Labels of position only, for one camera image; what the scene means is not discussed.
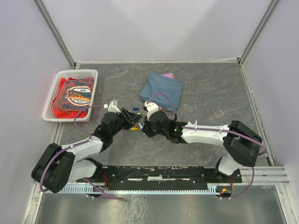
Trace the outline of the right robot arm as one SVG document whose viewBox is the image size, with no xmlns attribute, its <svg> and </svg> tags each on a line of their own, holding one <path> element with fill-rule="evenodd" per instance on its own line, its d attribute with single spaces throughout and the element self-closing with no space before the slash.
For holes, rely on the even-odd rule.
<svg viewBox="0 0 299 224">
<path fill-rule="evenodd" d="M 242 166 L 253 168 L 261 155 L 263 141 L 238 120 L 223 126 L 199 126 L 170 119 L 163 111 L 145 116 L 142 132 L 149 138 L 162 135 L 174 144 L 203 143 L 224 147 L 228 154 L 220 159 L 214 170 L 214 178 L 218 182 L 225 182 Z"/>
</svg>

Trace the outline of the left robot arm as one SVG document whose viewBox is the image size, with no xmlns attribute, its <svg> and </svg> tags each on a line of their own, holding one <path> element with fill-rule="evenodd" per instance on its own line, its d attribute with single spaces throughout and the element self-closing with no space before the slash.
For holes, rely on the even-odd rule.
<svg viewBox="0 0 299 224">
<path fill-rule="evenodd" d="M 69 181 L 85 177 L 99 182 L 103 171 L 87 156 L 106 150 L 118 132 L 132 128 L 141 118 L 140 114 L 125 108 L 106 112 L 101 124 L 86 139 L 64 146 L 49 144 L 33 168 L 31 178 L 39 183 L 42 192 L 52 193 L 61 191 Z"/>
</svg>

